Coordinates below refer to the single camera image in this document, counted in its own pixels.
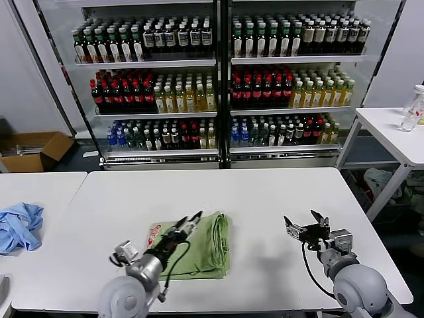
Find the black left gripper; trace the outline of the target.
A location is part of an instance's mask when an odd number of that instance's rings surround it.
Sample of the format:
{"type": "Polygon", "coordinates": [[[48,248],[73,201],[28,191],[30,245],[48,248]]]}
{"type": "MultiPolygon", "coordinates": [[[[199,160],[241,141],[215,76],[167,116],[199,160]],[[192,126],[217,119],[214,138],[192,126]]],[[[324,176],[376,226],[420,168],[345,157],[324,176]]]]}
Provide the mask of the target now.
{"type": "Polygon", "coordinates": [[[156,257],[170,257],[177,246],[187,240],[188,234],[192,234],[196,230],[202,214],[203,211],[199,211],[190,220],[187,217],[183,217],[174,226],[170,227],[160,241],[152,247],[153,255],[156,257]]]}

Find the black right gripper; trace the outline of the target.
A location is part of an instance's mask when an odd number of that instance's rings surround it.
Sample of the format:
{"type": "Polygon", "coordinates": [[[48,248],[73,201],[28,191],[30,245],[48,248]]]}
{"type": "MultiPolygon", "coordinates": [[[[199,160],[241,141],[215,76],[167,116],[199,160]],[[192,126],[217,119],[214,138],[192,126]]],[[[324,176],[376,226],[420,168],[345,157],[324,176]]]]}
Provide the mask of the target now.
{"type": "Polygon", "coordinates": [[[330,235],[329,218],[322,216],[322,214],[312,209],[311,214],[318,224],[307,225],[305,227],[292,223],[284,215],[287,234],[291,237],[299,237],[301,242],[307,243],[308,249],[326,248],[326,242],[329,240],[330,235]]]}

